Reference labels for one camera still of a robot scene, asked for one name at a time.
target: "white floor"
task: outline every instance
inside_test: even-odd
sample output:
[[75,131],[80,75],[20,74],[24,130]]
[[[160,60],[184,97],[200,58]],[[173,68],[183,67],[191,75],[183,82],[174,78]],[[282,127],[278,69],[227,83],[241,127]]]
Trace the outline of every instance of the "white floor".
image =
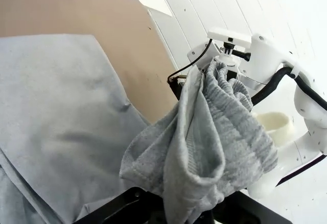
[[[327,0],[167,0],[173,17],[151,11],[163,43],[176,68],[189,63],[186,53],[207,41],[213,26],[273,37],[285,46],[316,80],[325,81]],[[294,84],[283,81],[275,94],[256,106],[257,112],[282,111],[294,117],[296,136],[305,133],[293,105]],[[327,223],[327,160],[277,187],[261,200],[295,224]]]

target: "gray cloth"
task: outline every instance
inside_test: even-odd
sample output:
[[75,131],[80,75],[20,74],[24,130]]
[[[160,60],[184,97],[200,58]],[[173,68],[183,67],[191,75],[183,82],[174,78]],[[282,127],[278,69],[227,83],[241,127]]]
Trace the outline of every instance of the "gray cloth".
[[87,35],[0,38],[0,111],[6,224],[70,224],[124,192],[122,156],[148,126]]
[[277,164],[245,86],[226,74],[216,61],[206,77],[193,67],[178,105],[124,154],[120,176],[162,196],[168,224],[193,223]]

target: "folded cloth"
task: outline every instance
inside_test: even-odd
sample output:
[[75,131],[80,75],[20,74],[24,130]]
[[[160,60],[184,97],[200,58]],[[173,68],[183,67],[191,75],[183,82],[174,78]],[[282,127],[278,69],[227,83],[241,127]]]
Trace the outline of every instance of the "folded cloth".
[[193,223],[277,164],[277,151],[250,114],[251,98],[227,66],[193,67],[180,101],[127,148],[120,176],[163,197],[168,224]]
[[0,223],[71,224],[124,192],[123,154],[148,123],[96,39],[0,38],[0,64]]

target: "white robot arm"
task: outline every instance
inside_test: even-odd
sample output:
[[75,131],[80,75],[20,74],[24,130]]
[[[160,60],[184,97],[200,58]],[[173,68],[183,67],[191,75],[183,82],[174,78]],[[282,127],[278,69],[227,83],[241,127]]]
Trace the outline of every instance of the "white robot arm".
[[[290,172],[313,161],[320,154],[323,155],[313,163],[327,155],[327,102],[322,98],[324,92],[316,87],[315,80],[298,65],[290,52],[262,35],[249,37],[215,28],[208,32],[208,38],[213,39],[212,44],[209,47],[202,44],[191,50],[189,60],[193,62],[206,48],[205,54],[196,63],[199,69],[206,70],[213,58],[226,63],[236,78],[248,87],[254,104],[275,90],[284,75],[297,82],[294,104],[304,118],[308,131],[296,141],[280,146],[277,167],[247,188],[250,196],[264,197],[278,183],[287,180],[284,177]],[[219,48],[215,40],[222,41],[224,47]],[[235,45],[245,48],[245,52],[234,50]],[[233,56],[241,57],[241,63]]]

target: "brown table surface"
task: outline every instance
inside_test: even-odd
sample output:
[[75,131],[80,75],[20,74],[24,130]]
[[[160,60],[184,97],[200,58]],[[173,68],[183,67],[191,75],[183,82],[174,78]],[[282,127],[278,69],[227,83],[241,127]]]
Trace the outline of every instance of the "brown table surface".
[[60,33],[94,35],[129,99],[149,121],[176,103],[166,83],[175,69],[138,1],[0,0],[0,37]]

